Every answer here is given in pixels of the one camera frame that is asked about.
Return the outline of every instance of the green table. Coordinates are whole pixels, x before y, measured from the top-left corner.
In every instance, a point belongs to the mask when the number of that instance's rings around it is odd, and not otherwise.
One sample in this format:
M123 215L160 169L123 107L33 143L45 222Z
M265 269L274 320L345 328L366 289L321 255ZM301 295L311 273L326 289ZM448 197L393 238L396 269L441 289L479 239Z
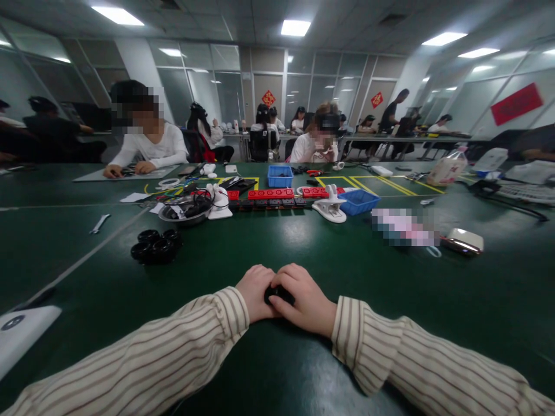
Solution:
M391 170L395 165L383 163ZM421 171L430 164L414 166ZM17 208L0 211L2 283L8 287L0 292L0 313L71 271L47 302L62 308L62 314L0 382L0 411L29 383L197 296L235 285L252 264L277 270L290 262L306 267L329 298L352 296L386 317L410 316L435 335L516 368L534 388L555 397L552 221L539 224L478 199L457 184L441 194L402 177L386 182L362 168L345 168L321 177L321 183L370 189L382 197L379 207L421 209L419 196L437 196L425 209L439 230L445 233L458 226L482 235L484 254L468 260L442 250L443 257L436 259L421 248L389 247L372 232L369 214L338 225L315 211L281 210L204 222L183 232L185 245L174 263L144 268L129 255L137 234L168 227L137 204L124 205L119 199L142 192L146 183L154 191L157 181L71 182L96 169L52 165L0 177L0 207ZM238 165L242 176L260 178L261 189L266 188L267 169L266 164ZM225 176L221 166L216 173ZM294 187L305 185L306 179L306 174L295 176ZM112 218L101 233L89 235L106 213ZM553 219L548 210L547 215ZM85 255L90 257L83 261ZM232 408L227 404L231 400ZM333 358L328 342L283 320L254 325L215 379L177 413L218 411L415 412L391 387L365 397Z

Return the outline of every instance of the hand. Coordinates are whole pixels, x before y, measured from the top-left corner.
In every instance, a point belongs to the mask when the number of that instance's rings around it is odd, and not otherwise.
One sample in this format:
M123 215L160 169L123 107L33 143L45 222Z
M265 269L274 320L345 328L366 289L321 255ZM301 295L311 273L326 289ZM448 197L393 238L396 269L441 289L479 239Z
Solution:
M283 266L272 279L271 285L282 285L295 298L294 306L278 296L269 298L285 319L299 328L331 338L337 305L325 297L306 269L295 263Z
M107 178L114 179L117 177L122 177L121 166L118 165L108 165L103 172L103 175Z
M255 265L247 270L241 281L235 286L247 304L251 324L266 318L280 317L274 308L264 303L264 292L274 276L275 273L272 269Z
M136 174L147 174L156 170L156 166L149 161L140 161L135 165Z

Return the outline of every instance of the fluorescent light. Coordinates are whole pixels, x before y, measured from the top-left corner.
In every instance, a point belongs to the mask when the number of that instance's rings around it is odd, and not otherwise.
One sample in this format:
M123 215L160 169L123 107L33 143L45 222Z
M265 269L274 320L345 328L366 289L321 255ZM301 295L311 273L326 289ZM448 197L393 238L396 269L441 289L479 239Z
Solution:
M497 57L495 57L494 59L499 59L502 61L508 61L511 59L516 59L516 58L522 58L523 56L526 55L526 51L517 51L517 52L509 52L507 54L504 55L499 55Z
M168 48L158 48L158 49L160 49L162 52L164 52L166 55L169 55L169 56L173 56L173 57L181 56L181 52L179 49L168 49Z
M426 40L423 44L428 46L443 46L444 44L454 42L457 39L464 38L466 35L467 34L460 34L456 32L445 32L435 38Z
M107 17L108 19L116 22L117 24L127 25L127 26L144 26L139 19L133 16L125 9L120 8L107 8L107 7L97 7L92 6L101 15Z
M472 70L472 72L481 72L483 70L488 70L488 69L491 69L491 68L495 68L495 67L494 66L489 66L489 65L477 66L476 68L474 68Z
M459 58L479 58L484 55L489 55L490 53L499 52L499 49L492 48L480 48L475 51L466 52L465 54L459 55Z
M304 36L308 32L310 22L303 20L284 20L282 35L285 36Z

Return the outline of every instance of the blue basket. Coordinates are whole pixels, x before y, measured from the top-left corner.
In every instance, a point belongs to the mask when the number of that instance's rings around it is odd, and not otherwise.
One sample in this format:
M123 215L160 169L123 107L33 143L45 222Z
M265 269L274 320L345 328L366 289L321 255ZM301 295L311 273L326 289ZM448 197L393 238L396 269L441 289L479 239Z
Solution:
M350 216L371 211L372 208L374 208L378 202L382 200L379 196L364 190L345 192L344 194L339 194L338 198L347 201L339 205L339 208Z
M270 188L291 188L293 185L293 171L290 166L268 167L268 186Z

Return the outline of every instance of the striped shirt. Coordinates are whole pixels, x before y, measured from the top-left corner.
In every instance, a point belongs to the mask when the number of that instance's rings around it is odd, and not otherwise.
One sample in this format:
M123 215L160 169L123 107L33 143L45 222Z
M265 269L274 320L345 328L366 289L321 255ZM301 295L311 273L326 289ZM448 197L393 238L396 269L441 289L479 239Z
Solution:
M248 328L235 288L197 298L26 387L2 416L161 414L207 384ZM434 337L408 318L383 318L359 300L339 298L332 341L333 354L367 395L389 380L431 415L555 414L555 404L511 368Z

